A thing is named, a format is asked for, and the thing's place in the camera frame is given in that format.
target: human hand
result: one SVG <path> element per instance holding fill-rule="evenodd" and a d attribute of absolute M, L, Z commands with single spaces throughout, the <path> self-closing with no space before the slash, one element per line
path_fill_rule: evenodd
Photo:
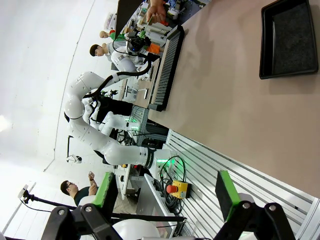
<path fill-rule="evenodd" d="M 96 195 L 96 193 L 97 193 L 97 186 L 95 184 L 92 184 L 89 187 L 89 196 Z"/>
<path fill-rule="evenodd" d="M 90 171 L 89 175 L 88 175 L 88 178 L 89 178 L 90 181 L 93 180 L 95 178 L 95 174 L 92 171 Z"/>
<path fill-rule="evenodd" d="M 151 23 L 154 24 L 166 20 L 166 11 L 163 0 L 151 0 L 150 7 L 146 12 L 146 21 L 149 22 L 150 19 Z"/>

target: tabletop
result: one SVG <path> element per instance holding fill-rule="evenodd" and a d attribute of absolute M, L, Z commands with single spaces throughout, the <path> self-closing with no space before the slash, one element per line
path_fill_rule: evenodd
<path fill-rule="evenodd" d="M 320 74 L 259 78 L 272 2 L 215 0 L 185 22 L 167 108 L 149 119 L 320 197 Z M 320 0 L 309 2 L 320 43 Z"/>

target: black plastic bin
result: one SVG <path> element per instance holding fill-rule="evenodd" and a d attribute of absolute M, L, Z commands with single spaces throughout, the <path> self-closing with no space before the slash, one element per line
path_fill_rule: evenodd
<path fill-rule="evenodd" d="M 261 18 L 261 79 L 318 71 L 308 0 L 278 0 L 262 8 Z"/>

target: white cylinder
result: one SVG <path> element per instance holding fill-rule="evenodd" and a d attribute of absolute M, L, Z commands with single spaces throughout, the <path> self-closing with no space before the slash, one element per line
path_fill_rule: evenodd
<path fill-rule="evenodd" d="M 123 240 L 137 240 L 143 237 L 159 238 L 156 226 L 151 222 L 141 219 L 127 219 L 112 225 Z"/>

